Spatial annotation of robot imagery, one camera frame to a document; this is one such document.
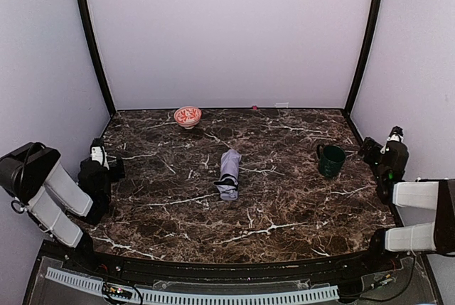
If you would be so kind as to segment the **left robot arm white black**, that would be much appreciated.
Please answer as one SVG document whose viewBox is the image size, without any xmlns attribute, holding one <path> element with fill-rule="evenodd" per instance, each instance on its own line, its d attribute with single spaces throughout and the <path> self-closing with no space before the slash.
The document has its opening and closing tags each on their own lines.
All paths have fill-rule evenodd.
<svg viewBox="0 0 455 305">
<path fill-rule="evenodd" d="M 121 157 L 110 161 L 101 138 L 81 161 L 73 180 L 61 164 L 57 149 L 29 142 L 1 157 L 1 187 L 11 196 L 11 207 L 29 217 L 66 247 L 91 247 L 90 236 L 73 218 L 97 225 L 109 211 L 111 185 L 125 177 Z"/>
</svg>

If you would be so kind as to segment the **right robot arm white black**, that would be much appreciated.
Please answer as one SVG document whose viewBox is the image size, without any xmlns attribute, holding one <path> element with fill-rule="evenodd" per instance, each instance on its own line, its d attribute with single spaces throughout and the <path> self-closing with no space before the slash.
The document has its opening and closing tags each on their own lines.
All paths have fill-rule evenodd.
<svg viewBox="0 0 455 305">
<path fill-rule="evenodd" d="M 432 210 L 435 214 L 427 223 L 376 230 L 370 246 L 385 252 L 453 257 L 454 179 L 405 181 L 409 152 L 399 134 L 390 135 L 385 144 L 367 137 L 358 154 L 373 172 L 382 203 L 402 209 Z"/>
</svg>

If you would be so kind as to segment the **lavender folding umbrella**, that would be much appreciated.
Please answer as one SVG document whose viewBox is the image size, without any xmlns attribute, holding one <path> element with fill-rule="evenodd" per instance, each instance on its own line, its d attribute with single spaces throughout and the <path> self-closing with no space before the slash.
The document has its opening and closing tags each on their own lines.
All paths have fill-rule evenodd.
<svg viewBox="0 0 455 305">
<path fill-rule="evenodd" d="M 221 156 L 220 178 L 213 184 L 225 201 L 237 200 L 239 189 L 239 171 L 242 156 L 234 149 L 229 149 Z"/>
</svg>

